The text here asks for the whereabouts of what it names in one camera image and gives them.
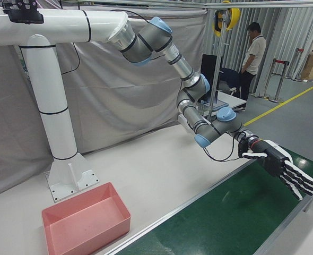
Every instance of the green conveyor belt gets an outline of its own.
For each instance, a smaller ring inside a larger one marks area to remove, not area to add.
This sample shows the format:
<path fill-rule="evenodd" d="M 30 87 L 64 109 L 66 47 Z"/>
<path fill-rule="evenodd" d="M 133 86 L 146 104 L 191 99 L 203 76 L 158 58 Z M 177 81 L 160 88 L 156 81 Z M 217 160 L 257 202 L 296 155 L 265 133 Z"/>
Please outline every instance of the green conveyor belt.
<path fill-rule="evenodd" d="M 313 162 L 290 154 L 313 177 Z M 254 162 L 118 254 L 251 255 L 297 204 L 278 178 Z"/>

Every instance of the black pants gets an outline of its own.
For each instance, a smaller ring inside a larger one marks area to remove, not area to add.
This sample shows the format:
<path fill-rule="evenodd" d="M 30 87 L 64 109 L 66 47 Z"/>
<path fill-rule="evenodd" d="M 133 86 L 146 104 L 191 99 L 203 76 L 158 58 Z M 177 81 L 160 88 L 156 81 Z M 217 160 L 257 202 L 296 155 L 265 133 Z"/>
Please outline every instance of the black pants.
<path fill-rule="evenodd" d="M 242 100 L 247 101 L 248 99 L 248 94 L 250 91 L 250 85 L 252 82 L 252 79 L 255 75 L 254 74 L 250 74 L 247 71 L 244 71 L 244 73 L 239 73 L 239 82 L 240 82 L 240 87 L 241 87 L 241 96 L 239 93 L 239 89 L 237 89 L 236 92 L 236 97 L 241 98 Z"/>

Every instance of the yellow floor line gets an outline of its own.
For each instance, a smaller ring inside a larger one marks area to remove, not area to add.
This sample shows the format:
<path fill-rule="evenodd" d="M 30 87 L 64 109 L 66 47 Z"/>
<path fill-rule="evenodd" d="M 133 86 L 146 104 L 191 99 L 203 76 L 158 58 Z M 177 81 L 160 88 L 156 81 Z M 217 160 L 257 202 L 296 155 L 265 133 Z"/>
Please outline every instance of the yellow floor line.
<path fill-rule="evenodd" d="M 312 89 L 313 89 L 313 86 L 312 86 L 311 88 L 309 88 L 309 89 L 303 91 L 302 93 L 299 93 L 298 95 L 296 95 L 296 96 L 294 96 L 294 97 L 291 97 L 290 99 L 286 100 L 285 102 L 282 102 L 281 104 L 277 105 L 276 107 L 274 107 L 274 108 L 272 108 L 272 109 L 270 109 L 270 110 L 264 112 L 263 114 L 260 114 L 259 116 L 253 118 L 252 120 L 246 122 L 246 123 L 244 124 L 244 126 L 248 126 L 249 124 L 251 124 L 251 123 L 257 121 L 258 119 L 260 119 L 260 118 L 266 116 L 267 114 L 270 114 L 271 112 L 274 112 L 275 110 L 277 110 L 277 109 L 279 109 L 280 107 L 282 107 L 282 106 L 288 104 L 289 102 L 295 100 L 296 98 L 298 98 L 298 97 L 304 95 L 305 93 L 309 92 L 309 91 L 312 90 Z"/>

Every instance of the box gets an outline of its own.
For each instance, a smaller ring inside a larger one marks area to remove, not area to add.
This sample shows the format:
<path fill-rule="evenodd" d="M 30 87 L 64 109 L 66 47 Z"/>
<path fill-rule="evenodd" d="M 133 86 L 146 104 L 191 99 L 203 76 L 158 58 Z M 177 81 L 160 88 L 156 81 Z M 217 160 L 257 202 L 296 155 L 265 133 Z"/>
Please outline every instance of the box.
<path fill-rule="evenodd" d="M 313 52 L 310 52 L 306 60 L 305 66 L 303 68 L 303 71 L 300 74 L 300 78 L 303 79 L 308 77 L 311 73 L 312 67 L 313 67 Z"/>
<path fill-rule="evenodd" d="M 129 231 L 131 215 L 111 183 L 42 211 L 50 255 L 87 255 Z"/>

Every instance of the man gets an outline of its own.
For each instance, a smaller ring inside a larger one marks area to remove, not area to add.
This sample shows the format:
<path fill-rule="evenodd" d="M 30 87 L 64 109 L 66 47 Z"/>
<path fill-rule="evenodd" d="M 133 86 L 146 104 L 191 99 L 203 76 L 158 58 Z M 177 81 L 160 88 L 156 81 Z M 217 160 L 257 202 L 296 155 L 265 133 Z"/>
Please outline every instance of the man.
<path fill-rule="evenodd" d="M 247 50 L 245 59 L 242 63 L 242 68 L 239 73 L 241 96 L 237 90 L 236 96 L 247 101 L 250 85 L 254 76 L 258 72 L 258 67 L 262 61 L 264 51 L 266 48 L 266 40 L 261 34 L 260 25 L 257 22 L 251 23 L 248 28 L 250 47 Z M 244 112 L 246 103 L 234 110 Z"/>

